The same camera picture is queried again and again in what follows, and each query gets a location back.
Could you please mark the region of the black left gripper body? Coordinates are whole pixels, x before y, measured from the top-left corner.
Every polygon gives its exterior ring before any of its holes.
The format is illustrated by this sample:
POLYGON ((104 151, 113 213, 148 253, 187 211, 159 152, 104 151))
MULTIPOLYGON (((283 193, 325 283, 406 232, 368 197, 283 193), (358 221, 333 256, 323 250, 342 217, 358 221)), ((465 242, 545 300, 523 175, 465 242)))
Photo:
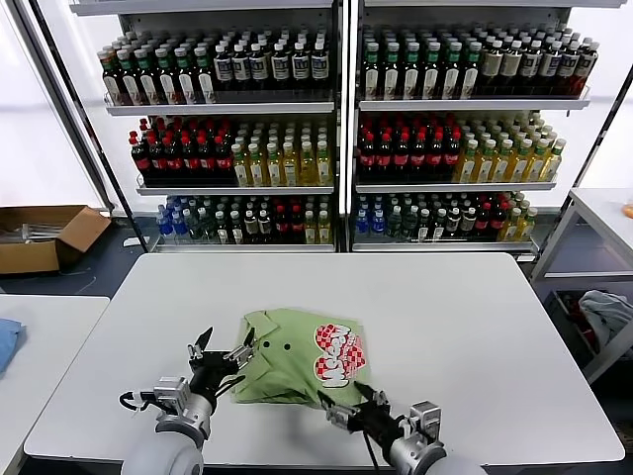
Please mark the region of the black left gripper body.
POLYGON ((227 351, 203 351, 190 358, 193 376, 189 386, 192 393, 219 397, 243 380, 237 362, 227 356, 227 351))

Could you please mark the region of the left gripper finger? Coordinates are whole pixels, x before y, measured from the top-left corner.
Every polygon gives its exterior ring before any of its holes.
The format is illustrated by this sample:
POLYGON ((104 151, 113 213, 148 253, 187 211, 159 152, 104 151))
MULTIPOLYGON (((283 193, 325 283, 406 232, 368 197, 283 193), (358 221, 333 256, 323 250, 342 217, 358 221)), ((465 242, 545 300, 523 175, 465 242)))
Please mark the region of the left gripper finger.
POLYGON ((236 367, 244 367, 252 359, 255 344, 255 328, 251 328, 241 345, 224 355, 224 360, 236 367))
POLYGON ((213 334, 213 327, 209 327, 198 335, 193 344, 187 346, 190 362, 206 362, 209 353, 206 351, 207 345, 213 334))

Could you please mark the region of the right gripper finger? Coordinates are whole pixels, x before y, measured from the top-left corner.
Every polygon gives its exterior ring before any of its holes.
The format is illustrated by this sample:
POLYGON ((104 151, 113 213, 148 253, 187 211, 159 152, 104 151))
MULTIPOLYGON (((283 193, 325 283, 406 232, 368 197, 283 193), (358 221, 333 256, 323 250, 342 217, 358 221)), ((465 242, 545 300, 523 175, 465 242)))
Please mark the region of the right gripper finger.
POLYGON ((349 421, 356 417, 359 410, 357 408, 338 405, 324 392, 318 393, 320 404, 325 411, 326 419, 332 425, 347 425, 349 421))
POLYGON ((373 402, 379 407, 388 407, 390 405, 384 391, 377 391, 368 384, 359 381, 355 381, 354 386, 367 402, 373 402))

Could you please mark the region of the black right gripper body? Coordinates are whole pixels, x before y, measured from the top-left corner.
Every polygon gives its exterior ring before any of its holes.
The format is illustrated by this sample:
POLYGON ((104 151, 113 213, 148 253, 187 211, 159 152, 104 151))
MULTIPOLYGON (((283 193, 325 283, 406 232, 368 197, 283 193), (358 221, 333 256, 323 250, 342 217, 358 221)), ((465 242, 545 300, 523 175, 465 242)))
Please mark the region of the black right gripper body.
POLYGON ((364 431, 374 440, 395 440, 404 436, 400 426, 403 416, 391 416, 389 402, 379 404, 367 401, 353 407, 355 413, 348 417, 346 429, 349 432, 364 431))

